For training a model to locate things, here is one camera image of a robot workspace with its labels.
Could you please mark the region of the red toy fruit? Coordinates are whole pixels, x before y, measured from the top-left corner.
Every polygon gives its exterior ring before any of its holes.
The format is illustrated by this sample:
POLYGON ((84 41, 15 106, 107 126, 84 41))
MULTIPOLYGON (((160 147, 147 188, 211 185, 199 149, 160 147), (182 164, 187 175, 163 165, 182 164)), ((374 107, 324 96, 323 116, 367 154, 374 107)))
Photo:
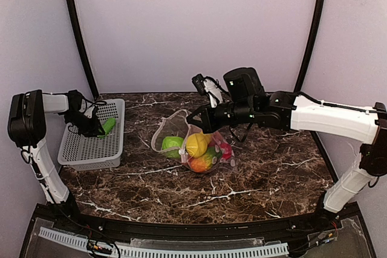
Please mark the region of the red toy fruit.
POLYGON ((209 146, 220 145, 223 142, 223 137, 219 132, 214 132, 211 134, 211 140, 209 146))

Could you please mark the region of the clear zip top bag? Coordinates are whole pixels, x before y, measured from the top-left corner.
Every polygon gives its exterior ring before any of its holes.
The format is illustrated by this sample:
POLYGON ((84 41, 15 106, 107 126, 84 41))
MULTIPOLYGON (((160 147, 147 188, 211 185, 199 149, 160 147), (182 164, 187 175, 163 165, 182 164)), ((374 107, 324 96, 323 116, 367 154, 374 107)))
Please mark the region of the clear zip top bag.
POLYGON ((210 172, 218 165, 236 167, 235 153, 223 136, 219 132, 203 133, 187 122, 188 115, 189 111, 181 109, 163 117, 152 136, 151 148, 195 173, 210 172))

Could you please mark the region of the yellow toy lemon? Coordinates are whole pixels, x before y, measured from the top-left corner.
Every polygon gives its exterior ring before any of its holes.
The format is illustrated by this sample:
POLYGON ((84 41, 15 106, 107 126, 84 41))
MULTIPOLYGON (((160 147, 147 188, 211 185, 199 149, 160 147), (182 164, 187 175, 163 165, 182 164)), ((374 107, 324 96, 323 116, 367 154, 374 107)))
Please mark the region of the yellow toy lemon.
POLYGON ((186 151, 189 156, 198 158, 206 153, 211 134, 194 133, 188 136, 186 141, 186 151))

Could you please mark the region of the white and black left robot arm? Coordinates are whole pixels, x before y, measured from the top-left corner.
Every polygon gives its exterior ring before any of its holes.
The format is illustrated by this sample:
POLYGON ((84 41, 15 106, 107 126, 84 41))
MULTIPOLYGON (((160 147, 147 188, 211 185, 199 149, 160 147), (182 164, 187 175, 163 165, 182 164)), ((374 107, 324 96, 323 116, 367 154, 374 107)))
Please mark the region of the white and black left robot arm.
POLYGON ((66 124, 77 128, 78 134, 98 137, 105 135, 97 117, 99 106, 103 105, 105 101, 92 102, 77 90, 54 94, 37 89, 12 97, 8 136, 21 150, 24 162, 31 166, 50 204, 65 204, 71 195, 48 151, 46 115, 61 115, 66 124))

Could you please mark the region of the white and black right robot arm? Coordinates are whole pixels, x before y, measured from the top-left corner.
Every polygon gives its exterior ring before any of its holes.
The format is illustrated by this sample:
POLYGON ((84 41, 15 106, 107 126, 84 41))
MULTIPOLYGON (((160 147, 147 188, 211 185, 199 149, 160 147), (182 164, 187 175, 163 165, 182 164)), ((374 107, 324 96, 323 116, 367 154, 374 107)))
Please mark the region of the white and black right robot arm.
POLYGON ((386 175, 386 107, 359 107, 317 100, 304 92, 265 92, 254 68, 237 68, 223 79, 197 74, 192 83, 210 103, 200 106, 187 122, 205 134, 239 124, 282 131, 314 131, 361 142, 354 164, 322 195, 322 211, 338 213, 371 181, 386 175))

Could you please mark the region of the green toy cucumber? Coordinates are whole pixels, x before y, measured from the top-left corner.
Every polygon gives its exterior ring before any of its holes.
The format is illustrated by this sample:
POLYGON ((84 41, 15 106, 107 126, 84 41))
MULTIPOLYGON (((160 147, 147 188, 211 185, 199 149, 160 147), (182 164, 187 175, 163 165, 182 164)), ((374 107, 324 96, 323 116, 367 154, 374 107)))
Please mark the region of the green toy cucumber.
POLYGON ((115 127, 116 120, 115 118, 109 118, 107 119, 104 124, 102 125, 103 131, 98 135, 99 138, 104 138, 107 136, 115 127))

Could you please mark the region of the white plastic basket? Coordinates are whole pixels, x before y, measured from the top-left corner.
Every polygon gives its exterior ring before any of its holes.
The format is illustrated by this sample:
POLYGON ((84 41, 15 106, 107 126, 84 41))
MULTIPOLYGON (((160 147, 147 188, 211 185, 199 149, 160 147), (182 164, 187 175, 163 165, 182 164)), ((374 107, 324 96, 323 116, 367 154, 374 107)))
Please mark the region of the white plastic basket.
POLYGON ((109 99, 96 112, 97 118, 104 124, 110 118, 115 125, 104 137, 85 137, 78 128, 68 124, 63 133, 58 153, 58 163, 72 167, 76 171, 96 170, 120 165, 123 152, 123 134, 125 123, 125 101, 109 99))

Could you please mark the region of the green orange toy mango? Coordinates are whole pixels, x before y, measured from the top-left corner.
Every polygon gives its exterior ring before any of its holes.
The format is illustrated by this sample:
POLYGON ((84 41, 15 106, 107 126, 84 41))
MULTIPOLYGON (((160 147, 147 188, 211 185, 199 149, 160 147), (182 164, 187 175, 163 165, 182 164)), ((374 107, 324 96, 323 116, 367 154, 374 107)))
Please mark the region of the green orange toy mango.
POLYGON ((203 155, 191 159, 190 169, 197 173, 207 172, 221 159, 222 155, 223 153, 219 147, 208 147, 203 155))

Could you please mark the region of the red toy apple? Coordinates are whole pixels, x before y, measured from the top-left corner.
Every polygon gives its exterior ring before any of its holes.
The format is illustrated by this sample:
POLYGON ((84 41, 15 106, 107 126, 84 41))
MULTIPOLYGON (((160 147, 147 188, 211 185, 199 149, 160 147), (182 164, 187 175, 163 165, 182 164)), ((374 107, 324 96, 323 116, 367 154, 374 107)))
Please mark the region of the red toy apple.
POLYGON ((221 143, 220 149, 222 151, 222 159, 229 160, 233 156, 233 149, 228 143, 221 143))

